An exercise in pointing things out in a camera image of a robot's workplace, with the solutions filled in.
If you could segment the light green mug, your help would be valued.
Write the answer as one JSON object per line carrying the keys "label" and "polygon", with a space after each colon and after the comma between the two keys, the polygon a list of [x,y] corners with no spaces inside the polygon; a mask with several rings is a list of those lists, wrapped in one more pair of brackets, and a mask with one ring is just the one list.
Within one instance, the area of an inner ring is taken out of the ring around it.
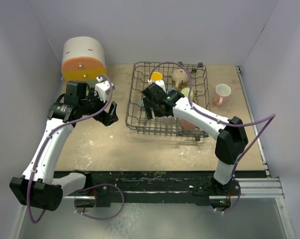
{"label": "light green mug", "polygon": [[193,100],[193,91],[190,91],[190,88],[188,88],[188,87],[183,88],[183,89],[181,90],[181,93],[182,93],[185,97],[190,96],[190,99]]}

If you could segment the salmon pink tumbler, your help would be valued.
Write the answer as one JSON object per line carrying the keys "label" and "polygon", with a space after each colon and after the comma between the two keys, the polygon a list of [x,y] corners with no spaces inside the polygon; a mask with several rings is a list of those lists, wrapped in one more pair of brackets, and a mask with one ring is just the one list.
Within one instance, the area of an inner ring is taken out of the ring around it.
{"label": "salmon pink tumbler", "polygon": [[196,125],[194,125],[184,119],[181,120],[180,124],[181,124],[181,127],[185,130],[195,130],[197,128]]}

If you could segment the pink faceted mug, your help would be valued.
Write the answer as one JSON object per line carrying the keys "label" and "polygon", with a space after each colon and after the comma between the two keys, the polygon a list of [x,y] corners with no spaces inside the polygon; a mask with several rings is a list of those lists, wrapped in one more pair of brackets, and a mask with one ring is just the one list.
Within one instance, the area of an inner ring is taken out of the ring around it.
{"label": "pink faceted mug", "polygon": [[231,93],[232,90],[228,85],[218,84],[212,97],[213,104],[220,107],[227,101]]}

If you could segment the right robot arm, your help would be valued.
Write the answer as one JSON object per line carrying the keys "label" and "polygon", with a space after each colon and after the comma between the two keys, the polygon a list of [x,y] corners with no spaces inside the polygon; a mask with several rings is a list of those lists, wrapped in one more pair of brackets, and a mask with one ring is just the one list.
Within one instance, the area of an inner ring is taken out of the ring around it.
{"label": "right robot arm", "polygon": [[166,93],[156,83],[145,88],[142,95],[147,119],[177,117],[204,130],[216,140],[218,164],[212,178],[212,189],[218,195],[225,194],[230,189],[235,163],[248,144],[245,129],[238,126],[242,120],[219,116],[193,103],[179,91]]}

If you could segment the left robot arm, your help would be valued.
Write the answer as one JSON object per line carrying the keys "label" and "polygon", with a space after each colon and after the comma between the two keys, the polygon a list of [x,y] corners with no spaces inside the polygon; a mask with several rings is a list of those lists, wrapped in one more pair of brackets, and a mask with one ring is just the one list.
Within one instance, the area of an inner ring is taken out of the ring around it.
{"label": "left robot arm", "polygon": [[76,191],[81,195],[92,192],[91,173],[75,170],[54,178],[54,172],[64,144],[79,121],[93,118],[105,126],[118,121],[117,104],[106,100],[114,89],[108,81],[94,87],[85,82],[67,82],[65,92],[49,109],[44,135],[30,164],[22,176],[13,177],[9,183],[22,205],[55,211],[64,197]]}

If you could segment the yellow mug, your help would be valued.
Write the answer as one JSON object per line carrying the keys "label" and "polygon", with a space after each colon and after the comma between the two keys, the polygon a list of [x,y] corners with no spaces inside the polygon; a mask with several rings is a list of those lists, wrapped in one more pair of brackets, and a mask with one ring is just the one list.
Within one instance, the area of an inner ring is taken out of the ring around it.
{"label": "yellow mug", "polygon": [[159,80],[162,80],[162,79],[163,79],[163,75],[162,75],[162,73],[160,73],[160,72],[154,71],[154,72],[151,74],[150,79],[151,79],[152,81],[159,81]]}

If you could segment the beige teapot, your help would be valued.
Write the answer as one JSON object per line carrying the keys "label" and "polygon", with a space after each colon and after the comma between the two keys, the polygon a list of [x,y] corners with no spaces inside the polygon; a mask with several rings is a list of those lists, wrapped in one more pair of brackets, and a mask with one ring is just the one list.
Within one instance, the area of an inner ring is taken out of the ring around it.
{"label": "beige teapot", "polygon": [[188,82],[187,72],[183,69],[176,69],[171,75],[171,80],[174,83],[174,88],[179,89],[185,86]]}

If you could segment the round drawer cabinet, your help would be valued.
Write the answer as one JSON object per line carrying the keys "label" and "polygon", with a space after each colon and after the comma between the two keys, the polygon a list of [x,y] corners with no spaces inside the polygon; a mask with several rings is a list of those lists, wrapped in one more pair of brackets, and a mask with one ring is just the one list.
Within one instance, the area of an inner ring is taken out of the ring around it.
{"label": "round drawer cabinet", "polygon": [[106,74],[101,43],[89,36],[68,39],[63,46],[61,73],[65,81],[92,81]]}

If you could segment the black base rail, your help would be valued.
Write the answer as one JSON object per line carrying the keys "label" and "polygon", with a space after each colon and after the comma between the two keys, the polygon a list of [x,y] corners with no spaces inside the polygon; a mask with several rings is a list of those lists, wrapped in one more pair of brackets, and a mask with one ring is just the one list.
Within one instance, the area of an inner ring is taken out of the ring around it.
{"label": "black base rail", "polygon": [[73,192],[78,199],[96,199],[97,207],[112,203],[195,204],[209,206],[229,200],[243,192],[244,187],[265,179],[264,171],[240,171],[227,186],[212,181],[213,171],[92,171],[88,186],[96,190]]}

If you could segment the aluminium frame rail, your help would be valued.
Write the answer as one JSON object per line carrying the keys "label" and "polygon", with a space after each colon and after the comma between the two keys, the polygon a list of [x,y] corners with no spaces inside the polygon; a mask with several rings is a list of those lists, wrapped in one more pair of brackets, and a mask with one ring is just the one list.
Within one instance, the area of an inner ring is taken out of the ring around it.
{"label": "aluminium frame rail", "polygon": [[279,178],[239,178],[242,198],[284,198]]}

